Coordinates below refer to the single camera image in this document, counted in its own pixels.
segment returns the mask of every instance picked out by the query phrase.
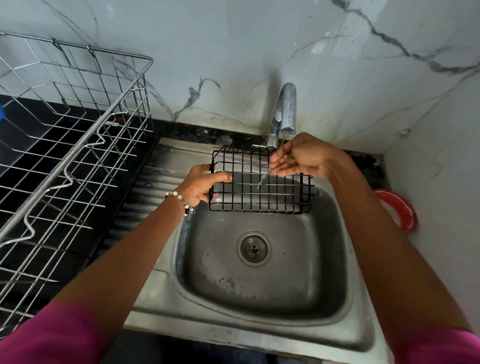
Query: dish drying rack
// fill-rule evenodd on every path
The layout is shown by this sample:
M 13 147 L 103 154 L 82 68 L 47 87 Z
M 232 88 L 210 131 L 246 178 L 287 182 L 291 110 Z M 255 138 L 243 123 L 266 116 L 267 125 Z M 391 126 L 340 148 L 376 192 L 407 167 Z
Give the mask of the dish drying rack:
M 240 149 L 223 146 L 212 154 L 211 172 L 226 170 L 232 182 L 219 182 L 210 189 L 210 210 L 272 214 L 302 214 L 312 209 L 309 175 L 280 177 L 270 174 L 272 147 Z
M 0 33 L 0 338 L 84 269 L 160 139 L 153 59 Z

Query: sink drain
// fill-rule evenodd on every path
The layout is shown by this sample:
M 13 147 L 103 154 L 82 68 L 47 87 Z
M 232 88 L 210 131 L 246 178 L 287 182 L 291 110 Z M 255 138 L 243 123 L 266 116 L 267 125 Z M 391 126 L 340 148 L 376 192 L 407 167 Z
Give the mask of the sink drain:
M 250 267 L 261 267 L 272 255 L 272 245 L 267 236 L 259 231 L 247 231 L 237 242 L 240 260 Z

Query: faucet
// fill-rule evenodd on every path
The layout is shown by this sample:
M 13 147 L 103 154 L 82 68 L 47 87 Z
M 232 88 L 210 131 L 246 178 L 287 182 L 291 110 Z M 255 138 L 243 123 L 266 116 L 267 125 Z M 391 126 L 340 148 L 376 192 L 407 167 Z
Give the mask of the faucet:
M 267 147 L 278 148 L 278 134 L 297 132 L 297 88 L 292 82 L 283 85 L 276 102 L 275 113 L 267 139 Z

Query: pink sleeve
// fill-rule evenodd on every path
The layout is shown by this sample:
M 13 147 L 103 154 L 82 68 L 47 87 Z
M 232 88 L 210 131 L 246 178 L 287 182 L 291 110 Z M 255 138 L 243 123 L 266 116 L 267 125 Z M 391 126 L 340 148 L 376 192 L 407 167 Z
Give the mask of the pink sleeve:
M 85 307 L 53 301 L 0 341 L 0 362 L 99 363 L 104 341 Z
M 395 353 L 396 364 L 480 363 L 480 339 L 466 331 L 429 329 Z

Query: bracelet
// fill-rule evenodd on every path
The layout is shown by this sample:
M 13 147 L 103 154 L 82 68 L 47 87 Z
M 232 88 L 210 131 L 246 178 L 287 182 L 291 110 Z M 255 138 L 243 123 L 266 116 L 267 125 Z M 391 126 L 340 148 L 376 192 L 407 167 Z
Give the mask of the bracelet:
M 165 194 L 165 197 L 168 197 L 168 196 L 176 196 L 183 203 L 183 205 L 185 207 L 185 215 L 184 216 L 187 216 L 188 214 L 193 214 L 193 207 L 188 206 L 188 204 L 185 202 L 183 197 L 177 191 L 167 192 Z

